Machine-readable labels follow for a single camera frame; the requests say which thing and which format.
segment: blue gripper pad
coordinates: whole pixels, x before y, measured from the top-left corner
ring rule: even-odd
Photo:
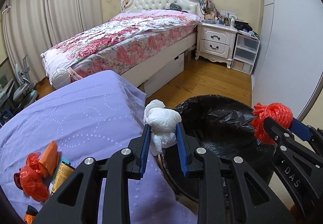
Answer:
[[[293,118],[289,130],[303,141],[310,141],[312,138],[311,134],[309,133],[309,128],[295,118]]]
[[[176,139],[177,139],[177,148],[178,155],[180,157],[180,168],[184,174],[184,177],[188,176],[188,164],[187,164],[187,152],[183,140],[183,135],[180,130],[180,125],[176,125]]]
[[[145,139],[143,142],[143,148],[140,153],[139,174],[141,177],[143,177],[143,174],[146,172],[148,151],[149,151],[149,145],[150,145],[150,134],[151,134],[151,127],[148,126],[146,134],[145,134]]]

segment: purple blanket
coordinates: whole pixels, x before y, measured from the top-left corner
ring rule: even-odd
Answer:
[[[17,213],[23,217],[28,205],[42,207],[13,181],[28,154],[43,153],[54,140],[74,167],[89,156],[108,158],[141,136],[144,103],[143,92],[113,71],[103,71],[41,98],[5,124],[0,129],[0,185]],[[129,180],[129,205],[131,223],[197,223],[197,216],[175,200],[151,153],[144,177]],[[101,199],[99,223],[102,207]]]

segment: black garbage bag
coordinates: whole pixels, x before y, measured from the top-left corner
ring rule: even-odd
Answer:
[[[188,13],[187,11],[183,11],[182,8],[181,8],[181,6],[179,6],[176,3],[171,3],[169,5],[169,9],[166,9],[166,10],[172,10],[172,11],[179,11],[179,12]]]
[[[174,109],[182,117],[185,133],[196,137],[201,147],[224,159],[242,157],[269,184],[274,146],[262,144],[254,137],[252,108],[224,96],[204,95],[189,98]],[[183,176],[177,145],[163,149],[161,157],[175,187],[197,202],[199,180]]]

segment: orange rope bundle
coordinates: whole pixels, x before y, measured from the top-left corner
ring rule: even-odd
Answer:
[[[285,128],[289,128],[293,120],[293,113],[281,103],[272,103],[268,106],[257,103],[252,112],[257,117],[251,121],[252,127],[255,129],[255,137],[262,143],[273,145],[275,142],[264,131],[264,119],[271,117],[277,123]]]

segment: pink floral comforter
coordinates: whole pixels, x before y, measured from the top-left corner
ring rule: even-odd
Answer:
[[[72,80],[103,70],[122,75],[183,39],[200,20],[197,15],[170,10],[119,14],[55,45],[41,57],[51,83],[58,68],[68,69]]]

